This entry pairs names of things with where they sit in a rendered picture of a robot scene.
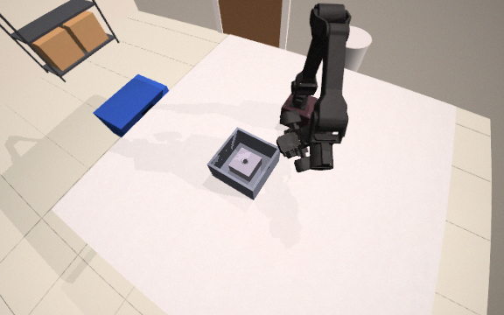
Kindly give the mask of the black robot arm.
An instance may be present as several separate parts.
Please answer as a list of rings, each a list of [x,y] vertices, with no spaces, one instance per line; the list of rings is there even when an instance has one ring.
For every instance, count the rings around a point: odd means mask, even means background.
[[[294,95],[290,106],[305,110],[308,95],[314,96],[319,87],[317,73],[323,60],[320,97],[304,131],[312,143],[310,166],[314,171],[333,169],[333,144],[341,144],[347,130],[347,102],[342,93],[350,21],[344,4],[318,3],[311,9],[312,40],[308,55],[303,71],[290,83],[291,95]],[[276,144],[283,157],[293,158],[304,147],[298,134],[299,130],[294,129],[277,138]]]

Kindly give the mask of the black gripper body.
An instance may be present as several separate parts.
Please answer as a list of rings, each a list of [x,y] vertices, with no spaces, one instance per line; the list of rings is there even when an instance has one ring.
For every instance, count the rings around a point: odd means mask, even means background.
[[[292,130],[298,129],[299,130],[299,138],[300,140],[304,141],[304,147],[297,152],[297,156],[301,157],[300,159],[297,159],[294,161],[294,165],[296,168],[297,172],[305,172],[311,169],[310,166],[310,156],[307,157],[306,153],[309,152],[308,147],[313,144],[310,143],[309,140],[307,139],[305,135],[305,127],[299,128],[299,125],[297,123],[301,123],[301,117],[299,114],[298,110],[290,110],[290,111],[285,111],[280,115],[281,123],[282,125],[287,125],[290,124],[291,128],[288,128],[286,130],[286,133],[291,132]]]

